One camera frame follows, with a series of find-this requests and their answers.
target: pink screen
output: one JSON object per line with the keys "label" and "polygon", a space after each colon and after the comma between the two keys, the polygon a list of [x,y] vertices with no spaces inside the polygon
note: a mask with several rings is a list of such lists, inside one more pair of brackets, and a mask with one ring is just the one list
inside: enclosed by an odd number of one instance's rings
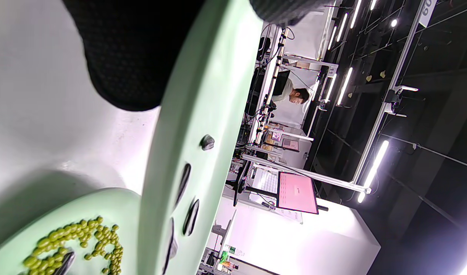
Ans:
{"label": "pink screen", "polygon": [[277,207],[318,214],[312,179],[290,173],[279,174]]}

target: sign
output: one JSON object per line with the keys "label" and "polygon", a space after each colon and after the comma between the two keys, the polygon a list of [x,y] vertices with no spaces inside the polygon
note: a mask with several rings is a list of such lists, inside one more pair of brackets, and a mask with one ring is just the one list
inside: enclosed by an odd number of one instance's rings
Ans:
{"label": "sign", "polygon": [[432,13],[434,12],[436,2],[437,0],[425,0],[425,2],[423,3],[423,10],[422,14],[420,14],[419,23],[425,28],[430,22],[430,18],[432,17]]}
{"label": "sign", "polygon": [[328,68],[328,75],[327,77],[333,77],[335,75],[335,73],[337,73],[337,69],[338,69],[338,65],[337,64],[332,64],[332,66],[330,66]]}

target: man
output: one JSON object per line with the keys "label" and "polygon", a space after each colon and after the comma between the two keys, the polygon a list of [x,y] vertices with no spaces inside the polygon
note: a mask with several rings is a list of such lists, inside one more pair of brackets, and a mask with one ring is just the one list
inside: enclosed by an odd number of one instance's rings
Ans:
{"label": "man", "polygon": [[305,88],[294,89],[293,82],[288,79],[286,81],[286,85],[284,85],[282,94],[273,95],[272,101],[277,103],[277,102],[283,101],[287,97],[289,97],[289,101],[291,103],[299,105],[299,104],[304,104],[305,102],[307,102],[308,99],[310,98],[310,94]]}

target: dark hair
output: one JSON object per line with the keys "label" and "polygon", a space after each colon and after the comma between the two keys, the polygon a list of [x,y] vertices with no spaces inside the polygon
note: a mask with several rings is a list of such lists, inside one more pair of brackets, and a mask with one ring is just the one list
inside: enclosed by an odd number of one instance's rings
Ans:
{"label": "dark hair", "polygon": [[306,101],[310,98],[310,94],[305,88],[294,89],[296,92],[299,92],[299,99],[303,99],[301,104],[305,104]]}

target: white surface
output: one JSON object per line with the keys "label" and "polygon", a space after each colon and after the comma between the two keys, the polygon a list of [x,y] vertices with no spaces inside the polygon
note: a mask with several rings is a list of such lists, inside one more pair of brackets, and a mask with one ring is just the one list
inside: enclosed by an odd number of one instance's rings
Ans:
{"label": "white surface", "polygon": [[95,189],[141,193],[158,112],[94,91],[61,1],[0,0],[0,242]]}
{"label": "white surface", "polygon": [[[341,205],[319,215],[303,215],[303,225],[265,210],[221,198],[218,223],[228,222],[237,209],[229,245],[245,253],[241,260],[280,275],[364,275],[380,245],[359,214]],[[207,247],[215,245],[211,235]]]}

